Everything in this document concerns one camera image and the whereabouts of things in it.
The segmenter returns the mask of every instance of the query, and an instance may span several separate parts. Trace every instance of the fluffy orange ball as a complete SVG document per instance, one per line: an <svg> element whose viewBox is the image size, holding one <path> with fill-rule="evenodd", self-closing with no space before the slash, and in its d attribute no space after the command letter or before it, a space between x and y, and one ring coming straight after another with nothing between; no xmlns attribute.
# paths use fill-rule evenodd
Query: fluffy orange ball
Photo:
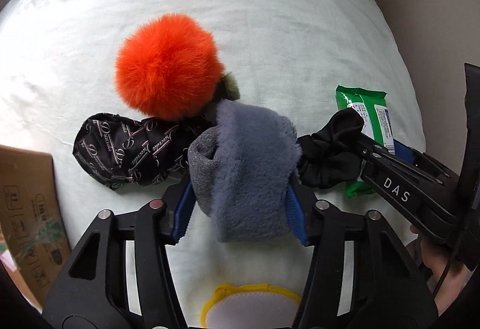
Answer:
<svg viewBox="0 0 480 329"><path fill-rule="evenodd" d="M212 34L181 14L141 26L118 52L116 68L125 103L167 121L197 114L224 72Z"/></svg>

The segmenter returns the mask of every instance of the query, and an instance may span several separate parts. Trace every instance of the black patterned fabric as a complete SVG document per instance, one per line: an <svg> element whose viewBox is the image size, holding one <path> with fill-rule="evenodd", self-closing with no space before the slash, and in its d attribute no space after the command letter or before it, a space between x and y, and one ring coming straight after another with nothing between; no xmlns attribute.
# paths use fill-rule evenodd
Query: black patterned fabric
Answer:
<svg viewBox="0 0 480 329"><path fill-rule="evenodd" d="M203 117L175 123L100 113L83 122L73 155L85 172L112 190L126 183L157 184L188 166L188 147L211 126Z"/></svg>

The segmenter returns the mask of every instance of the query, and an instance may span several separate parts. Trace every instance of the green wet wipes package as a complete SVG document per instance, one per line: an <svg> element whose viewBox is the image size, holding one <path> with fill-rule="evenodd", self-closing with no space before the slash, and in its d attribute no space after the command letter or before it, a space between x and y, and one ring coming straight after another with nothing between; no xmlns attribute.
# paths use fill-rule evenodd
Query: green wet wipes package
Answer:
<svg viewBox="0 0 480 329"><path fill-rule="evenodd" d="M395 154L392 126L385 102L385 92L369 91L363 88L337 87L338 109L353 108L357 111L365 124L362 133L384 145L391 154ZM345 196L373 194L375 191L364 183L361 178L348 181Z"/></svg>

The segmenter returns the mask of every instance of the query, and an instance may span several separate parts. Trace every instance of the bed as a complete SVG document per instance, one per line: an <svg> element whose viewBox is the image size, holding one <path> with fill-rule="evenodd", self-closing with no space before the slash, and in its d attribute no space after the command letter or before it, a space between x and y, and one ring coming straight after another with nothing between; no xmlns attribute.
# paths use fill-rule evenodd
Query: bed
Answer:
<svg viewBox="0 0 480 329"><path fill-rule="evenodd" d="M337 111L337 85L359 86L387 92L395 138L424 150L415 91L374 0L12 0L0 13L0 143L52 154L72 246L100 210L135 211L175 181L113 192L71 155L88 116L143 118L114 91L115 57L140 24L172 12L212 31L220 60L237 78L240 102L288 116L299 135L319 130ZM406 220L379 196L344 199L343 187L317 196L345 211L375 208L404 243L414 238ZM269 283L300 295L311 258L292 236L220 244L198 208L187 235L168 253L190 326L199 326L200 310L221 283ZM346 253L343 311L349 309L352 276L348 245ZM130 308L138 311L132 260L127 265Z"/></svg>

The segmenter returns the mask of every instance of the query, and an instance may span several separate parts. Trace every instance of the cardboard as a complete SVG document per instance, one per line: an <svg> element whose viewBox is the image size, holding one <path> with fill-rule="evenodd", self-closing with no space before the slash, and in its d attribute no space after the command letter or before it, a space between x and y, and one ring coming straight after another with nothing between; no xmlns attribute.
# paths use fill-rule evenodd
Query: cardboard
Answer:
<svg viewBox="0 0 480 329"><path fill-rule="evenodd" d="M0 229L40 306L70 254L47 153L0 145Z"/></svg>

